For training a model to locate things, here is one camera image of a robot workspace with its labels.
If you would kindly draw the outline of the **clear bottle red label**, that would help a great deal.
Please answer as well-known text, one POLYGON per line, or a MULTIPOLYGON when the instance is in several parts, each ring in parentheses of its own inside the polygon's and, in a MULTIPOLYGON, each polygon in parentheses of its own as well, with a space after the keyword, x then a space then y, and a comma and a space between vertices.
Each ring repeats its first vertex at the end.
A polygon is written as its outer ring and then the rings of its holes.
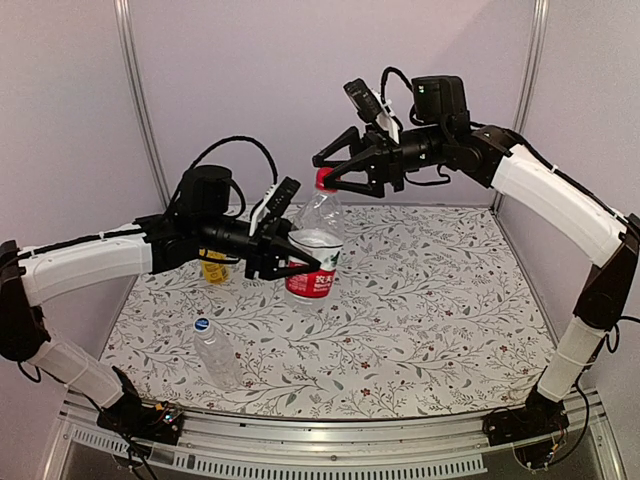
POLYGON ((336 192, 315 188, 310 200, 295 214, 290 242, 321 262, 314 273, 285 279, 288 298, 298 311, 319 310, 333 287, 344 245, 343 206, 336 192))

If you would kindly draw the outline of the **yellow juice bottle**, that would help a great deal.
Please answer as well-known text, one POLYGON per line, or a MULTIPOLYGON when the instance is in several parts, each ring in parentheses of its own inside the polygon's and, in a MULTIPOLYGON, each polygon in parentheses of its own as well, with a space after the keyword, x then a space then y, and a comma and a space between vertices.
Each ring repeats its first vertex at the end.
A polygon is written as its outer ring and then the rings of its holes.
POLYGON ((200 264, 204 279, 214 285, 224 284, 229 279, 229 269, 225 261, 225 254, 201 249, 199 251, 200 264))

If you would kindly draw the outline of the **red bottle cap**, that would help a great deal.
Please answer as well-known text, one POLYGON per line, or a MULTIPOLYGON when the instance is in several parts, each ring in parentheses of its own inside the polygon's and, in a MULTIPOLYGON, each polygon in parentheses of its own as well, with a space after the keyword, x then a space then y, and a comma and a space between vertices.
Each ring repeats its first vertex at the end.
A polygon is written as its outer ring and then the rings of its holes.
POLYGON ((321 167, 316 171, 315 188, 324 192, 336 192, 335 188, 326 185, 326 178, 333 172, 331 167, 321 167))

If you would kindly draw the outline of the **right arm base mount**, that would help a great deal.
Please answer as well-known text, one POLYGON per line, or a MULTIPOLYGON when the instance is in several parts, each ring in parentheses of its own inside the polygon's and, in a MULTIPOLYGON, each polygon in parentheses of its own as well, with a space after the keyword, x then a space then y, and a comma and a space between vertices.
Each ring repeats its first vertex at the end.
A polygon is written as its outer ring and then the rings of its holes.
POLYGON ((534 387, 520 407, 498 407, 482 419, 491 446, 560 432, 569 426, 563 401, 547 399, 534 387))

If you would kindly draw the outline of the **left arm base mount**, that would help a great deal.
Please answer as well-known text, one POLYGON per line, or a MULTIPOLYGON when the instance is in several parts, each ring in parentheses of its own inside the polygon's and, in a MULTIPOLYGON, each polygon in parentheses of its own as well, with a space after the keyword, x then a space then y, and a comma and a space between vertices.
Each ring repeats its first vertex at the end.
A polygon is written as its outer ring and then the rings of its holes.
POLYGON ((100 408, 97 425, 127 437, 177 445, 184 425, 184 410, 168 401, 145 405, 125 373, 117 367, 113 370, 121 381, 123 396, 111 407, 100 408))

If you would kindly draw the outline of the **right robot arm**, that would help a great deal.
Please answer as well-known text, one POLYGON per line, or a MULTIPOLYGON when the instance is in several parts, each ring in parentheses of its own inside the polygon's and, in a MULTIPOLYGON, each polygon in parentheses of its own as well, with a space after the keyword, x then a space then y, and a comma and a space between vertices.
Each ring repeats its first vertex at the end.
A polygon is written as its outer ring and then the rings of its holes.
POLYGON ((472 121, 460 77, 424 76, 407 84, 414 126, 401 130, 384 92, 360 78, 346 83, 366 128, 347 129, 312 163, 331 168, 326 186, 374 198, 384 197, 387 185, 403 190, 408 174, 425 167, 459 171, 527 206, 584 252, 592 267, 573 318, 517 415, 521 432, 537 436, 554 422, 555 406, 623 316, 639 260, 639 219, 608 206, 520 134, 472 121))

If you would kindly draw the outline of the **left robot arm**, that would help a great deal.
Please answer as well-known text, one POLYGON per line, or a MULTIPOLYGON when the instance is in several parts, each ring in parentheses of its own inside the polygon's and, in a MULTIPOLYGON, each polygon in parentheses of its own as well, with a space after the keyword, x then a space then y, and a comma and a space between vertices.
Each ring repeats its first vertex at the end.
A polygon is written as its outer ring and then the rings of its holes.
POLYGON ((283 217, 299 187, 291 178, 271 187, 257 219, 246 222, 227 212, 238 188, 231 170, 198 166, 183 174, 175 203, 162 214, 49 246, 21 249, 13 240, 2 243, 2 357, 52 375, 110 408, 111 419, 126 433, 141 433, 149 415, 123 375, 47 327, 43 304, 113 279, 171 271, 207 251, 244 261, 248 279, 316 272, 319 261, 289 242, 292 225, 283 217))

